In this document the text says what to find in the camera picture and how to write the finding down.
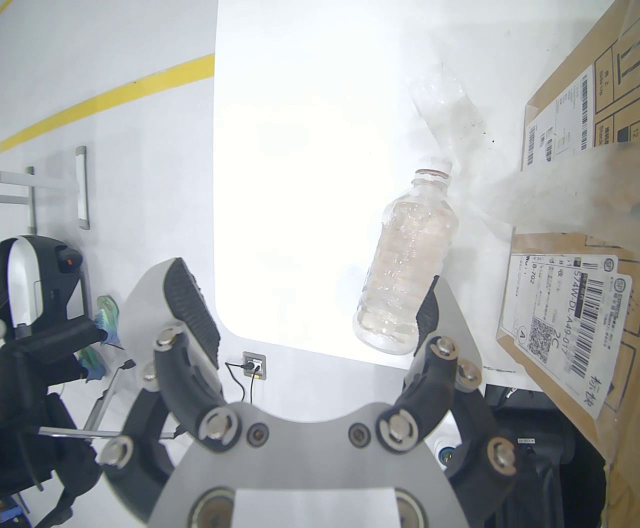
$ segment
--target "black cable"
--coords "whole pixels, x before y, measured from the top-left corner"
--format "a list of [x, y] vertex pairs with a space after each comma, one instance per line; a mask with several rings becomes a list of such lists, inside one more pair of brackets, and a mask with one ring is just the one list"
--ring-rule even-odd
[[255, 373], [260, 370], [260, 365], [258, 365], [253, 371], [253, 375], [251, 376], [251, 388], [249, 389], [249, 403], [253, 405], [253, 381], [255, 380]]
[[240, 367], [241, 369], [244, 368], [244, 365], [235, 365], [233, 363], [226, 363], [225, 365], [227, 366], [227, 369], [229, 370], [229, 374], [231, 374], [231, 377], [233, 378], [233, 380], [240, 385], [240, 388], [242, 389], [242, 400], [244, 401], [244, 397], [246, 396], [246, 392], [244, 391], [244, 385], [242, 383], [240, 383], [237, 378], [234, 376], [234, 373], [231, 371], [231, 367]]

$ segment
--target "green shoe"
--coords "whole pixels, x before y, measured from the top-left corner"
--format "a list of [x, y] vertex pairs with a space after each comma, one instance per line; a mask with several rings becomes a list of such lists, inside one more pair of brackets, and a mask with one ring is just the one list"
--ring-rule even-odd
[[118, 337], [118, 316], [120, 311], [113, 297], [100, 295], [97, 299], [98, 313], [93, 320], [95, 327], [107, 333], [107, 339], [102, 344], [116, 344], [120, 342]]
[[100, 361], [98, 353], [90, 346], [78, 352], [78, 362], [87, 370], [85, 383], [91, 380], [101, 380], [107, 373], [107, 369]]

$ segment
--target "white panel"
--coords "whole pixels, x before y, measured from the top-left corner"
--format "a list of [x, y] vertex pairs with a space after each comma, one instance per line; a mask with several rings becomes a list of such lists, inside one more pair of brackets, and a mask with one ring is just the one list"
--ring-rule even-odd
[[18, 237], [11, 246], [7, 275], [13, 325], [30, 326], [42, 315], [42, 288], [38, 257], [23, 237]]
[[288, 492], [239, 490], [233, 528], [400, 528], [391, 489]]
[[[610, 0], [221, 0], [214, 98], [216, 308], [240, 336], [406, 367], [353, 334], [384, 207], [438, 154], [407, 77], [440, 61], [515, 168], [527, 99]], [[535, 388], [496, 343], [509, 255], [464, 199], [445, 262], [486, 379]]]
[[67, 303], [67, 319], [75, 319], [84, 315], [84, 302], [82, 297], [82, 283], [77, 282], [74, 292]]

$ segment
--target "silver screw head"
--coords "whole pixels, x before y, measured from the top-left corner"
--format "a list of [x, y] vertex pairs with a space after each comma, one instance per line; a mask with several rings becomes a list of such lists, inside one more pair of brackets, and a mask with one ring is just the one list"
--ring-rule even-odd
[[133, 441], [128, 436], [116, 436], [107, 442], [100, 453], [100, 463], [122, 469], [133, 454]]
[[471, 361], [458, 360], [458, 375], [456, 376], [456, 389], [462, 392], [473, 392], [482, 383], [482, 372]]
[[156, 367], [153, 362], [147, 363], [142, 369], [142, 379], [145, 381], [156, 380]]
[[214, 414], [207, 422], [207, 436], [212, 440], [221, 440], [229, 429], [229, 421], [222, 414]]
[[394, 414], [389, 418], [389, 434], [394, 440], [402, 442], [411, 433], [411, 424], [404, 416]]
[[442, 336], [436, 341], [436, 347], [443, 356], [450, 356], [456, 351], [456, 345], [452, 339]]
[[516, 474], [516, 453], [513, 444], [506, 438], [496, 436], [486, 446], [487, 457], [500, 474], [511, 477]]
[[157, 343], [160, 346], [170, 346], [175, 343], [175, 338], [177, 336], [178, 335], [173, 328], [165, 328], [162, 332], [160, 332]]
[[494, 460], [500, 467], [510, 467], [516, 463], [516, 454], [508, 445], [499, 443], [493, 448]]

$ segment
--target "metal pole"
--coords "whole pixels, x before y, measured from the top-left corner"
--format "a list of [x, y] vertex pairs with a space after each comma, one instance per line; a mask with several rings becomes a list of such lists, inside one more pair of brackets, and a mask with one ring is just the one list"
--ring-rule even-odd
[[[120, 436], [119, 431], [88, 431], [87, 429], [65, 429], [61, 427], [41, 427], [38, 430], [41, 436], [55, 436], [56, 438], [114, 438]], [[161, 433], [161, 440], [173, 440], [174, 433]]]

